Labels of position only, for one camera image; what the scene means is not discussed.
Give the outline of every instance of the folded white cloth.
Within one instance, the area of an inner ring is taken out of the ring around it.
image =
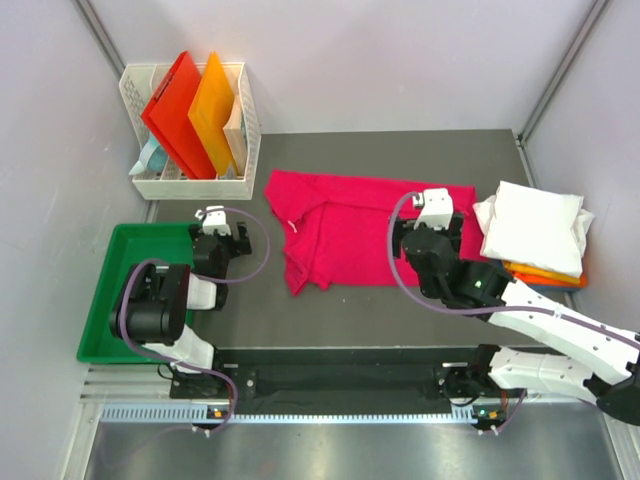
[[[583,200],[500,182],[496,195],[473,206],[482,255],[579,277],[594,218]]]

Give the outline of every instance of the magenta fabric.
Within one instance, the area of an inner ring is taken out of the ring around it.
[[[445,187],[453,207],[465,214],[460,257],[480,256],[482,232],[473,212],[473,187],[275,170],[265,195],[285,232],[285,281],[294,295],[315,283],[395,285],[386,257],[386,234],[393,207],[405,193]],[[402,218],[418,211],[408,202]],[[408,285],[418,279],[409,264],[397,261]]]

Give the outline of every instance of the red cutting board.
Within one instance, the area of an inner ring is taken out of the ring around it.
[[[182,52],[141,115],[160,145],[192,180],[216,177],[216,170],[188,117],[201,78],[189,52]]]

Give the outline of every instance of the white wall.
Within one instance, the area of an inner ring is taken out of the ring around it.
[[[93,0],[125,62],[245,61],[265,133],[519,130],[591,0]]]
[[[640,331],[640,3],[612,2],[530,141],[541,186],[586,196],[586,313]]]
[[[0,59],[0,475],[41,480],[61,466],[111,229],[146,205],[116,79],[72,3],[7,4]]]

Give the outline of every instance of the white plastic basket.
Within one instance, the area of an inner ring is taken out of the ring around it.
[[[250,200],[258,168],[260,124],[253,104],[251,86],[244,63],[225,63],[224,71],[234,95],[240,95],[247,133],[247,165],[244,178],[235,180],[189,180],[171,160],[162,173],[145,172],[133,177],[133,184],[146,200]],[[133,130],[142,148],[149,130],[140,118],[151,94],[171,65],[127,65],[120,79],[120,93]],[[200,71],[204,65],[198,65]]]

